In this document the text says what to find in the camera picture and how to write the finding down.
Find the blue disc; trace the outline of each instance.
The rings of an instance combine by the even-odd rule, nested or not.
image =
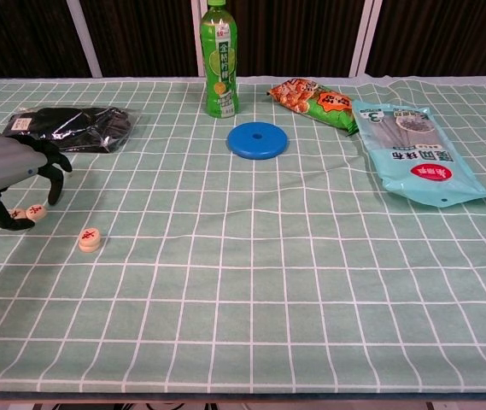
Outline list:
[[[279,127],[266,122],[247,122],[227,136],[227,148],[248,160],[266,160],[281,154],[288,137]]]

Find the snack bag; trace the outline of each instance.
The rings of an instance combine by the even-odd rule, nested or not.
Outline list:
[[[386,190],[439,208],[486,197],[428,108],[354,101],[353,111]]]
[[[289,79],[267,92],[286,108],[330,126],[359,131],[354,122],[351,99],[308,79]]]

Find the background wall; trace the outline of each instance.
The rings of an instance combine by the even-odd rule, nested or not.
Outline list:
[[[67,2],[80,4],[102,76],[202,73],[206,0],[0,0],[0,78],[91,76]],[[486,0],[228,0],[226,7],[239,30],[239,76],[486,75]]]

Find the black plastic bag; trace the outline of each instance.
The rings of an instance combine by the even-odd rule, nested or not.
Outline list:
[[[3,135],[45,139],[62,152],[110,153],[126,142],[133,122],[116,107],[46,107],[13,115]]]

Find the plastic package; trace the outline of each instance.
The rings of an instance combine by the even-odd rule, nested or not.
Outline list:
[[[289,79],[267,92],[281,105],[299,114],[354,134],[351,99],[309,79]]]
[[[132,111],[116,107],[30,108],[14,114],[3,135],[44,139],[61,152],[110,153],[126,142],[135,119]]]
[[[353,111],[386,190],[439,208],[486,197],[428,108],[354,101]]]

